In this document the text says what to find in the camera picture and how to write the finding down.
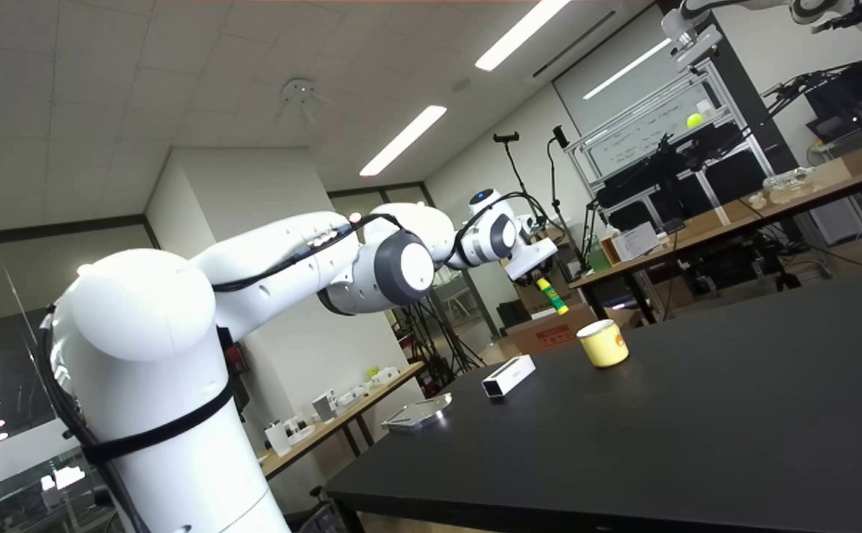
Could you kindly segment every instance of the glass partition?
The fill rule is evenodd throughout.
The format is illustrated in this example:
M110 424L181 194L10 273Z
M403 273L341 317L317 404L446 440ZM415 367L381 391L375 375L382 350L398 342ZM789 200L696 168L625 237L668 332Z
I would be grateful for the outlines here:
M142 218L0 233L0 498L7 498L0 508L15 508L15 501L27 501L24 470L78 449L74 440L59 434L64 425L30 360L38 320L78 279L78 265L121 249L151 246L154 239Z
M72 449L0 481L0 533L15 530L121 533L121 523L105 480Z

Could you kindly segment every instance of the white robotic arm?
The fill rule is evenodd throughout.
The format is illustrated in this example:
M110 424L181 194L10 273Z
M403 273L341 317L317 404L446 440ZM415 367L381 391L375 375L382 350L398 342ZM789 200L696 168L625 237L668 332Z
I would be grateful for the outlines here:
M84 440L136 533L289 530L241 428L219 332L241 341L301 298L339 314L426 296L437 265L549 256L518 246L503 194L474 218L386 205L363 218L292 215L224 239L192 261L158 249L110 253L81 273L41 322L46 387Z

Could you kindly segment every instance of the green object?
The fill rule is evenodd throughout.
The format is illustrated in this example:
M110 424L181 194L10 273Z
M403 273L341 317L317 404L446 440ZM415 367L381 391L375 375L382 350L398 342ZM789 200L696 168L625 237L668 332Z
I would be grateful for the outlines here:
M595 249L588 252L588 265L589 265L592 273L606 273L606 270L612 270L609 253L606 253L603 246L595 246Z
M689 114L689 129L700 129L706 125L703 113Z
M566 314L566 310L569 310L569 305L554 293L554 286L552 286L549 279L541 279L538 283L541 283L541 290L549 296L554 314Z

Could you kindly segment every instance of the ceiling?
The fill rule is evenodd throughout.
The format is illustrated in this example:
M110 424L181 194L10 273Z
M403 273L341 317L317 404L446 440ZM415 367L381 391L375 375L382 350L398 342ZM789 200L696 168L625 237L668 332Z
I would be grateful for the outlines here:
M572 0L483 74L535 0L0 0L0 231L142 212L178 144L309 144L329 188L422 179L647 3ZM452 113L363 179L426 102Z

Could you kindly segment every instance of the small white box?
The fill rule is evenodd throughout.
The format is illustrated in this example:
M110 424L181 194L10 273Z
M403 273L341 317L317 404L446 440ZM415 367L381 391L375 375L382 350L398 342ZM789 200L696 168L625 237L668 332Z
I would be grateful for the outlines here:
M502 363L495 372L489 372L483 378L483 393L489 400L503 400L511 396L511 391L526 382L530 372L538 370L538 363L530 360L530 354L515 354L508 363Z
M268 428L264 428L264 437L272 444L272 449L277 449L278 456L292 452L292 437L289 437L289 433L284 433L284 424L272 424L272 425L268 425Z
M643 222L625 233L612 237L621 261L634 261L653 249L658 249L660 237L653 222Z

